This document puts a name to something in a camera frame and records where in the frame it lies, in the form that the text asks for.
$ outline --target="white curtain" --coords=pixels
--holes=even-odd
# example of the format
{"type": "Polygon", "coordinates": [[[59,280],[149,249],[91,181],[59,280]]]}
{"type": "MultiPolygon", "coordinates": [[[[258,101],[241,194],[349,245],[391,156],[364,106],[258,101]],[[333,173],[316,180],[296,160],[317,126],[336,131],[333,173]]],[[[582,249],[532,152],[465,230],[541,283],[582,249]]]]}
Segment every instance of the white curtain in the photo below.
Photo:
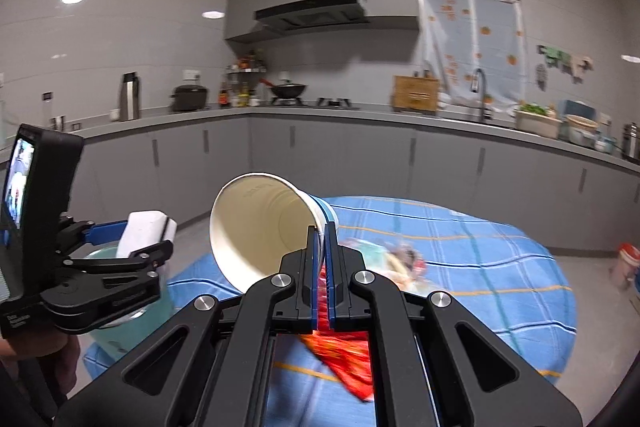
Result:
{"type": "Polygon", "coordinates": [[[425,58],[452,103],[478,107],[471,79],[482,68],[486,103],[507,110],[524,99],[527,65],[520,5],[514,0],[423,0],[425,58]]]}

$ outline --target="green vegetable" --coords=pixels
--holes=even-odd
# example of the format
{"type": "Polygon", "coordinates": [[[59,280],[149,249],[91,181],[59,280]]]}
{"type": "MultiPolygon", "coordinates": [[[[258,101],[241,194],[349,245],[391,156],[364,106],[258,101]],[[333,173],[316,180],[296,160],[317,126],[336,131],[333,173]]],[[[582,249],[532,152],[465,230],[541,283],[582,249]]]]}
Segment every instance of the green vegetable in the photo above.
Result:
{"type": "Polygon", "coordinates": [[[520,106],[520,111],[532,112],[533,114],[546,116],[546,109],[542,106],[539,106],[537,103],[524,103],[520,106]]]}

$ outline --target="floor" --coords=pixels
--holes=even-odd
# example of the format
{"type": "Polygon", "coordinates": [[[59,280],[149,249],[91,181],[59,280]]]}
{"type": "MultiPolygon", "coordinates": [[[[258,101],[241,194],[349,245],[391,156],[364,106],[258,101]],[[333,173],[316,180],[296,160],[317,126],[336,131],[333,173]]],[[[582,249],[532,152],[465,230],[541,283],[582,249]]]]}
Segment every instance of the floor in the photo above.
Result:
{"type": "MultiPolygon", "coordinates": [[[[209,221],[203,219],[178,231],[170,274],[179,273],[210,251],[209,221]]],[[[609,282],[612,259],[558,257],[578,304],[578,333],[569,364],[558,389],[576,404],[586,425],[606,404],[640,351],[640,315],[609,282]]],[[[81,337],[86,349],[92,340],[81,337]]],[[[78,367],[75,394],[90,381],[78,367]]]]}

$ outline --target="wall switch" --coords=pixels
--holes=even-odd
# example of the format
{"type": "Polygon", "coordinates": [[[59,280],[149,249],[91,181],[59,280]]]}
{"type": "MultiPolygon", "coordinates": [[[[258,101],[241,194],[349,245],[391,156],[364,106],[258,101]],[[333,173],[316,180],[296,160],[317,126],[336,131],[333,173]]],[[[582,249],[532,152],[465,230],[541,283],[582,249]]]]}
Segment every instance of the wall switch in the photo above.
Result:
{"type": "Polygon", "coordinates": [[[200,70],[182,70],[183,80],[200,80],[200,70]]]}

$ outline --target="faucet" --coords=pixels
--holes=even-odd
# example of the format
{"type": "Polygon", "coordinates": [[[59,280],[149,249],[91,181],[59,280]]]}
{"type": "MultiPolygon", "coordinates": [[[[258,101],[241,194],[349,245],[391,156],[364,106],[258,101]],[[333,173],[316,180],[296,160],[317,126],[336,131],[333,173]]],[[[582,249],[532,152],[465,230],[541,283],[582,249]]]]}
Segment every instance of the faucet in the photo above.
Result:
{"type": "Polygon", "coordinates": [[[486,97],[486,75],[482,68],[476,68],[473,79],[471,80],[471,92],[480,91],[480,114],[478,115],[478,123],[484,123],[485,120],[491,119],[491,113],[487,111],[484,99],[486,97]]]}

